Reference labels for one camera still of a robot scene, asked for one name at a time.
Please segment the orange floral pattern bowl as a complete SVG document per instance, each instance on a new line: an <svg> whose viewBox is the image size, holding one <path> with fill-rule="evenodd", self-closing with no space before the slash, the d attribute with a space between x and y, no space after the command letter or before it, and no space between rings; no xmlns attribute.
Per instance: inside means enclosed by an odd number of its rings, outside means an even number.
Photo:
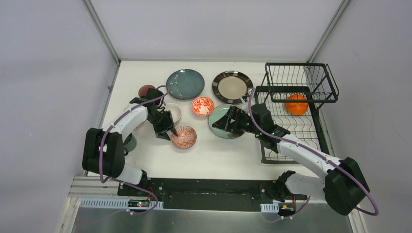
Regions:
<svg viewBox="0 0 412 233"><path fill-rule="evenodd" d="M192 111L201 117L209 116L215 108L214 101L209 97L197 97L191 103Z"/></svg>

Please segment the orange bowl white inside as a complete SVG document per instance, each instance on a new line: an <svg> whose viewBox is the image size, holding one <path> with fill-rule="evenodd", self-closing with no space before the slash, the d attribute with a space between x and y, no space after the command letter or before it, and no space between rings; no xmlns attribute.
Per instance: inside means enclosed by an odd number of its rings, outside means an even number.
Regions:
<svg viewBox="0 0 412 233"><path fill-rule="evenodd" d="M294 94L287 98L287 100L306 100L307 98L300 94ZM296 116L304 115L309 108L307 102L286 102L285 103L286 110Z"/></svg>

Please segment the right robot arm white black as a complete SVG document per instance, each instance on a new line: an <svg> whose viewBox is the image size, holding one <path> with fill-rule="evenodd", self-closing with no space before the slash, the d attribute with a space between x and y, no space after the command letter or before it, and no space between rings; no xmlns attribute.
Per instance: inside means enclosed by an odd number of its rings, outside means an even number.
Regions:
<svg viewBox="0 0 412 233"><path fill-rule="evenodd" d="M252 133L265 148L295 160L315 174L311 177L294 171L284 172L276 180L275 189L282 199L293 194L315 197L344 216L356 209L364 198L376 207L366 179L354 159L340 159L309 146L275 124L264 104L251 106L248 113L231 105L222 116L212 121L212 127L235 135Z"/></svg>

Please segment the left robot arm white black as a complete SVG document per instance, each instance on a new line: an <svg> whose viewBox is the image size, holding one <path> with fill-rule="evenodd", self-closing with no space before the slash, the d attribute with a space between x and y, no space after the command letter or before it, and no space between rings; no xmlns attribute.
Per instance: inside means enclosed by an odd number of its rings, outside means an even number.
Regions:
<svg viewBox="0 0 412 233"><path fill-rule="evenodd" d="M99 174L102 183L109 178L130 183L131 192L139 197L145 195L148 183L142 178L146 172L126 164L130 149L124 143L145 121L151 123L157 138L170 140L169 132L177 135L171 112L162 107L167 94L160 87L149 88L143 97L133 98L115 120L103 128L90 128L86 132L83 170Z"/></svg>

